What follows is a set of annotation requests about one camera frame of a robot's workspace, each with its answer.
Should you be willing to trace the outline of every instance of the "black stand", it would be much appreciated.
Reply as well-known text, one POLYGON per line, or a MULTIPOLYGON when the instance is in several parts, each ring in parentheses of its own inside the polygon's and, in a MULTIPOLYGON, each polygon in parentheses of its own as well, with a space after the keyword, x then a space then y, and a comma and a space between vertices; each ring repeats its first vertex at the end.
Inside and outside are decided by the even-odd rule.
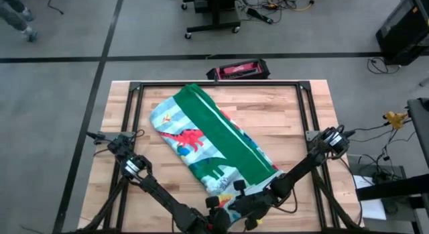
MULTIPOLYGON (((234 12, 233 21, 227 22, 227 23, 221 23, 221 7, 220 7, 219 1, 220 0, 208 0, 208 3, 210 4, 210 7, 211 7, 212 24, 186 28, 186 34, 185 34, 186 39, 191 38, 192 32, 202 32, 202 31, 208 31, 208 30, 221 30, 221 29, 231 28, 234 34, 238 33, 238 31, 240 30, 241 22, 238 18, 237 12, 234 12)), ((183 10, 187 9, 186 3, 190 3, 190 2, 194 2, 194 0, 183 0, 182 9, 183 10)))

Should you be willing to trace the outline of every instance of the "wooden table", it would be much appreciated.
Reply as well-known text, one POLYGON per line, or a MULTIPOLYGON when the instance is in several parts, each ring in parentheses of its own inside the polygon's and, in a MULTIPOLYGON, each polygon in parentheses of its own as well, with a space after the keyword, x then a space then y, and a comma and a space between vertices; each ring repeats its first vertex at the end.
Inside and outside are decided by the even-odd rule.
MULTIPOLYGON (((320 128, 336 127, 338 123, 327 82, 311 80, 310 83, 320 128)), ((120 131, 128 88, 129 82, 112 82, 101 131, 120 131)), ((203 89, 283 171, 287 172, 305 157, 306 142, 294 87, 212 86, 203 87, 203 89)), ((178 90, 178 87, 145 87, 138 127, 145 130, 145 135, 137 139, 135 153, 146 156, 152 162, 154 176, 158 182, 179 202, 207 214, 204 202, 207 193, 202 184, 193 177, 181 159, 156 133, 148 119, 151 111, 159 103, 177 93, 178 90)), ((310 119, 306 97, 304 102, 306 114, 310 119)), ((133 114, 130 115, 129 129, 131 129, 132 119, 133 114)), ((109 152, 94 158, 79 227, 85 226, 88 223, 85 219, 91 219, 107 199, 114 162, 114 157, 109 152)), ((360 208, 349 171, 341 161, 329 161, 328 167, 336 199, 351 218, 357 221, 360 208)), ((308 174, 301 179, 296 184, 295 190, 298 197, 298 212, 290 215, 271 209, 263 219, 263 223, 254 231, 319 231, 320 224, 311 175, 308 174)), ((288 210, 294 208, 292 196, 283 208, 288 210)), ((324 210, 329 224, 331 219, 326 199, 324 199, 324 210)), ((117 211, 113 211, 112 226, 116 220, 115 213, 117 211)), ((124 232, 170 232, 171 219, 171 214, 150 195, 136 186, 129 187, 124 232)), ((243 222, 238 222, 232 227, 232 231, 242 230, 243 222)))

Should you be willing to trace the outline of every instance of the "dinosaur print towel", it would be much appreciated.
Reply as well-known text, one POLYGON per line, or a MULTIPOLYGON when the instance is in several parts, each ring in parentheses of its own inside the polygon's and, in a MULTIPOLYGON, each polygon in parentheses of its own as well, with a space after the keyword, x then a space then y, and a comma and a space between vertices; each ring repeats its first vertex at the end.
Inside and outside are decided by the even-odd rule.
POLYGON ((150 121, 208 194, 219 196, 232 221, 240 217, 227 209, 239 195, 234 181, 245 180, 245 192, 252 194, 282 173, 196 84, 185 86, 160 103, 150 121))

